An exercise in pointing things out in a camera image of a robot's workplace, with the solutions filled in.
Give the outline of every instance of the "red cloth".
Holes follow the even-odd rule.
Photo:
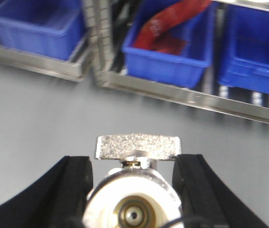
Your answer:
[[[168,37],[169,35],[164,33],[201,13],[210,3],[211,0],[181,0],[165,8],[143,25],[134,47],[170,54],[180,53],[186,41]],[[176,45],[171,45],[171,42],[176,42],[182,48],[176,48]]]

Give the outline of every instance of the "metal shelf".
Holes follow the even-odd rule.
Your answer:
[[[269,0],[214,0],[214,1],[269,11]]]
[[[68,61],[17,51],[0,45],[0,63],[70,81],[81,81],[91,68],[92,51],[84,36]]]
[[[266,3],[256,3],[252,0],[216,1],[269,11],[269,1]],[[93,2],[95,14],[99,14],[99,18],[103,20],[108,19],[110,21],[112,15],[109,1]],[[220,13],[218,15],[217,24],[220,24]],[[269,124],[269,95],[240,88],[220,86],[216,82],[213,67],[205,71],[200,83],[194,89],[181,88],[127,75],[124,57],[119,51],[121,42],[118,42],[118,47],[114,46],[113,35],[108,32],[108,30],[113,31],[112,28],[115,25],[107,22],[106,33],[104,33],[104,25],[100,21],[102,20],[96,20],[96,28],[98,28],[96,45],[99,58],[95,61],[95,77],[101,87],[123,90]]]

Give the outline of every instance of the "metal handle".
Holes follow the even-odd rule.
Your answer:
[[[142,133],[99,136],[96,143],[96,159],[121,159],[125,153],[148,152],[154,160],[173,160],[181,154],[181,139],[174,136]]]

